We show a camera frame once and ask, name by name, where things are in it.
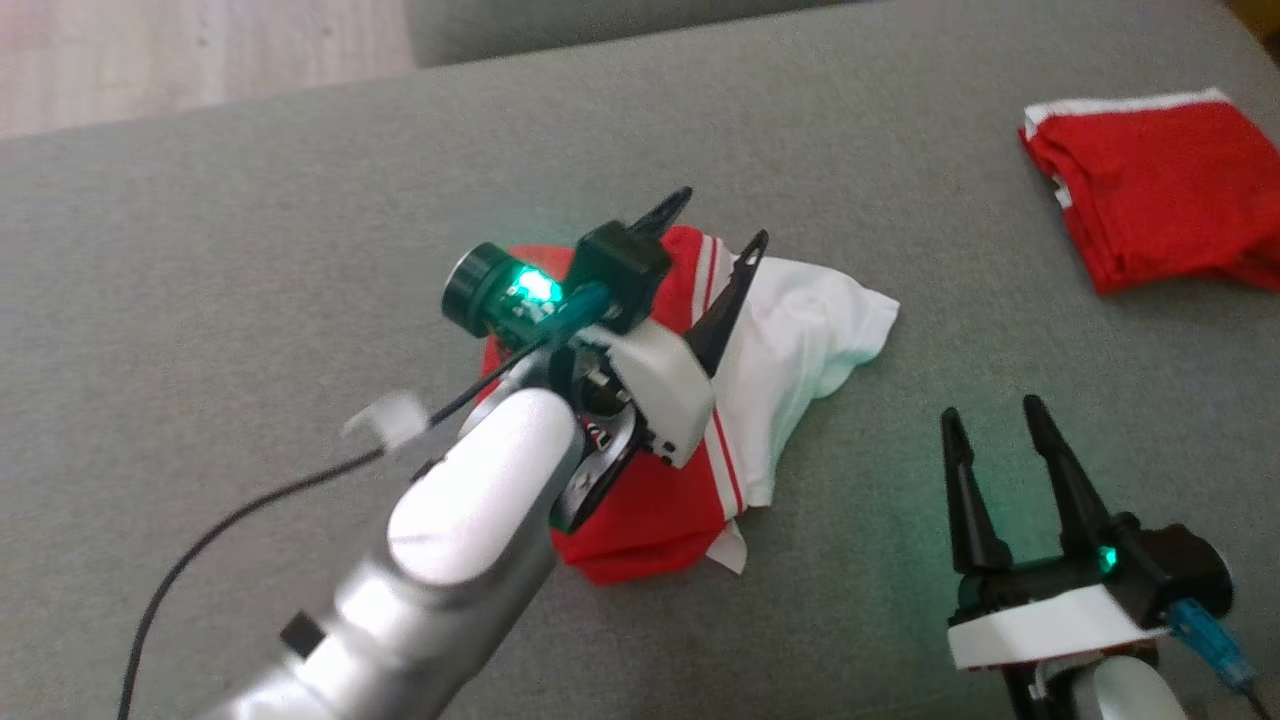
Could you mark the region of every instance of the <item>red cloth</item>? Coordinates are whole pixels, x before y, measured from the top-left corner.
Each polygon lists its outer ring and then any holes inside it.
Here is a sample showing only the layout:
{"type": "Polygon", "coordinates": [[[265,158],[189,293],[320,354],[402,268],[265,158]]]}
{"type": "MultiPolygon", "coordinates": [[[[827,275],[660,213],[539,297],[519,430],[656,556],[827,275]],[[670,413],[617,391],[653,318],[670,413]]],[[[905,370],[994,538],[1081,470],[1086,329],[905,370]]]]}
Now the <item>red cloth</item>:
{"type": "Polygon", "coordinates": [[[1217,91],[1027,109],[1100,293],[1176,275],[1280,291],[1280,154],[1217,91]]]}
{"type": "MultiPolygon", "coordinates": [[[[658,288],[650,318],[682,333],[692,325],[689,299],[694,296],[704,236],[698,229],[678,227],[662,243],[671,254],[672,269],[658,288]]],[[[573,250],[525,246],[511,249],[511,254],[563,279],[573,250]]],[[[500,361],[490,338],[481,373],[500,361]]],[[[727,454],[723,457],[732,473],[732,460],[727,454]]],[[[707,553],[724,529],[724,520],[710,455],[707,443],[701,443],[681,469],[668,468],[653,455],[637,454],[595,514],[572,536],[553,530],[552,542],[564,561],[593,583],[620,583],[689,568],[707,553]],[[672,507],[680,511],[673,512],[672,507]]]]}

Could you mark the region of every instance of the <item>glowing green led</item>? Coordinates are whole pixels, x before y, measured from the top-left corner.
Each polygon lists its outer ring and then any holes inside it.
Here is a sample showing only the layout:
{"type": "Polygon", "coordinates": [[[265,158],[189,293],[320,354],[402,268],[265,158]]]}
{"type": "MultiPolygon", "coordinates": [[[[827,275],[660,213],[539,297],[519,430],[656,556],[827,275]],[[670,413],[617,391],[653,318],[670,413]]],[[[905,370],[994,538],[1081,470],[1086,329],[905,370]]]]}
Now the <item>glowing green led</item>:
{"type": "Polygon", "coordinates": [[[516,277],[516,290],[534,302],[559,302],[563,297],[559,283],[535,268],[516,277]]]}
{"type": "Polygon", "coordinates": [[[1098,548],[1098,568],[1102,569],[1102,574],[1106,575],[1116,566],[1116,548],[1111,546],[1102,546],[1098,548]]]}

